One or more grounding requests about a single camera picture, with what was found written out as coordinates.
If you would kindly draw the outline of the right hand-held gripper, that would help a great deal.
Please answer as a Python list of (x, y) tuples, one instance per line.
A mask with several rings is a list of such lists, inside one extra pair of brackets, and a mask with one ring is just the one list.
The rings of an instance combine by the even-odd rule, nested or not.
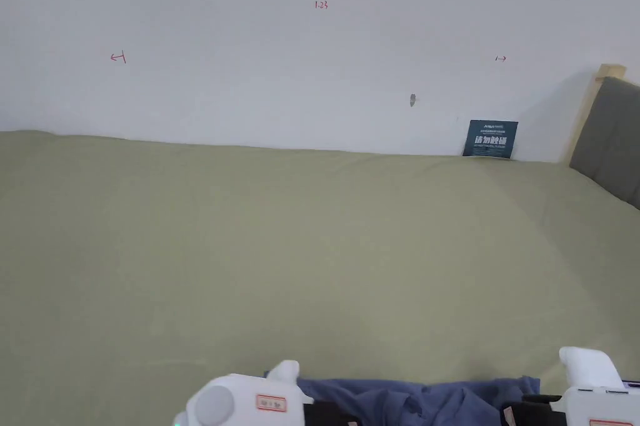
[(501, 405), (501, 425), (639, 425), (639, 384), (625, 382), (601, 350), (562, 347), (568, 388), (559, 397)]

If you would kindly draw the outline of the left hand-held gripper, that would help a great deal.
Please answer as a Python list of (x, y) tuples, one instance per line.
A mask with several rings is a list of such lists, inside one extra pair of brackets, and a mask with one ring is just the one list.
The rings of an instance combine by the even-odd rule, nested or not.
[(265, 377), (228, 374), (209, 381), (174, 425), (362, 425), (336, 403), (317, 404), (298, 385), (299, 363), (284, 360)]

